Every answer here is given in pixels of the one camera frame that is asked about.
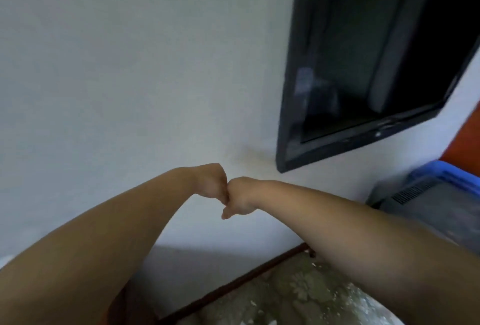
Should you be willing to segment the person's left forearm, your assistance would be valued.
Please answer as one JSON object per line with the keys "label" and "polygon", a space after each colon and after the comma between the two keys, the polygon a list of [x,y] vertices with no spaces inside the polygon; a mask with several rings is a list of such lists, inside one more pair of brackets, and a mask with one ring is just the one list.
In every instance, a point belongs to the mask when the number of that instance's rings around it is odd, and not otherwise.
{"label": "person's left forearm", "polygon": [[166,172],[51,231],[0,270],[0,325],[96,325],[198,183]]}

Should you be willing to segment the person's right forearm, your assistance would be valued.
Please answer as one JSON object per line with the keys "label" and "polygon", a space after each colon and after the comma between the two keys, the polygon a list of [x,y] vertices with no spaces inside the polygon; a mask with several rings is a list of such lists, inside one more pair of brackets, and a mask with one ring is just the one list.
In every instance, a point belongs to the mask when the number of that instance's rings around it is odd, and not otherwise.
{"label": "person's right forearm", "polygon": [[405,325],[480,325],[480,258],[401,218],[261,181],[258,208],[299,235]]}

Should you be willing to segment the dark wooden table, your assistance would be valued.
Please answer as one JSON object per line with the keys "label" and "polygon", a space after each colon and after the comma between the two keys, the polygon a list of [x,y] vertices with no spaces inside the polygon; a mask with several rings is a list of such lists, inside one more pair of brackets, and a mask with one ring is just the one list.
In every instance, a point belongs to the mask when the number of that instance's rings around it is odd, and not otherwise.
{"label": "dark wooden table", "polygon": [[153,307],[147,303],[140,290],[129,281],[111,303],[99,325],[176,325],[177,322],[187,316],[212,304],[219,298],[238,289],[248,281],[261,276],[300,252],[308,253],[311,258],[316,257],[316,253],[306,243],[302,243],[164,317],[159,316],[155,312]]}

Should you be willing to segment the floral patterned table cover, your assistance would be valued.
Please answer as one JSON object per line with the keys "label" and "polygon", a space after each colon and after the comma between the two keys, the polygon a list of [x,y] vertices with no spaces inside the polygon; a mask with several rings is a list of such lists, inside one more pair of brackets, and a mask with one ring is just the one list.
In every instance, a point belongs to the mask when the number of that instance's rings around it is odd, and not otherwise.
{"label": "floral patterned table cover", "polygon": [[177,325],[404,325],[321,257],[304,251]]}

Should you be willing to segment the person's right hand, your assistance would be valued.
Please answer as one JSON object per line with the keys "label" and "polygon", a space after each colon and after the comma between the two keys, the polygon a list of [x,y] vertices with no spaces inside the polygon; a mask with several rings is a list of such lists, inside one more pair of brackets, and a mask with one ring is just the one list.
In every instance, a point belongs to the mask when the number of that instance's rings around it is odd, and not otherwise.
{"label": "person's right hand", "polygon": [[259,189],[261,180],[238,177],[227,184],[229,202],[227,206],[234,207],[236,215],[248,215],[259,208]]}

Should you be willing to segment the blue plastic basket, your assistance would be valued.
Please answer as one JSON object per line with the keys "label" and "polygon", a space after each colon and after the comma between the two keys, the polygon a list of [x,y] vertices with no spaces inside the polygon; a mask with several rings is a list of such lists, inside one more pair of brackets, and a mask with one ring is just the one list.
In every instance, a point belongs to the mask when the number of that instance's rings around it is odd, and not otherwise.
{"label": "blue plastic basket", "polygon": [[433,176],[444,182],[480,197],[480,177],[462,170],[450,163],[434,160],[408,174],[406,183],[411,183],[424,176]]}

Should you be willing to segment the person's left hand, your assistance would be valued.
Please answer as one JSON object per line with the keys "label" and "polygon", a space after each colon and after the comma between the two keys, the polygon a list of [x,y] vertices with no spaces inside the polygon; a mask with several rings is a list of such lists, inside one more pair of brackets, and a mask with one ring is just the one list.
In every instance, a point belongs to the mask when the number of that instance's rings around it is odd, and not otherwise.
{"label": "person's left hand", "polygon": [[219,163],[209,163],[192,168],[196,180],[195,194],[218,200],[218,182],[226,177],[225,170]]}

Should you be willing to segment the black wall-mounted television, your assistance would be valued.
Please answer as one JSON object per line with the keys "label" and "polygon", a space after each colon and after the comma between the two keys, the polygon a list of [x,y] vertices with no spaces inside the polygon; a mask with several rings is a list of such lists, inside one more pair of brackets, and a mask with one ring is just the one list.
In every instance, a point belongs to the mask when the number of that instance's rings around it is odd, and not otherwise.
{"label": "black wall-mounted television", "polygon": [[437,116],[480,48],[480,0],[294,0],[285,173]]}

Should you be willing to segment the orange curtain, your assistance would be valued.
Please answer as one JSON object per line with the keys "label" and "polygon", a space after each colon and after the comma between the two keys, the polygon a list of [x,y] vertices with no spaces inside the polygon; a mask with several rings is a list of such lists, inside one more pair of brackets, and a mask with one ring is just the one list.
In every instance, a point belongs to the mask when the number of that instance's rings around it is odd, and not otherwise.
{"label": "orange curtain", "polygon": [[480,101],[440,160],[480,177]]}

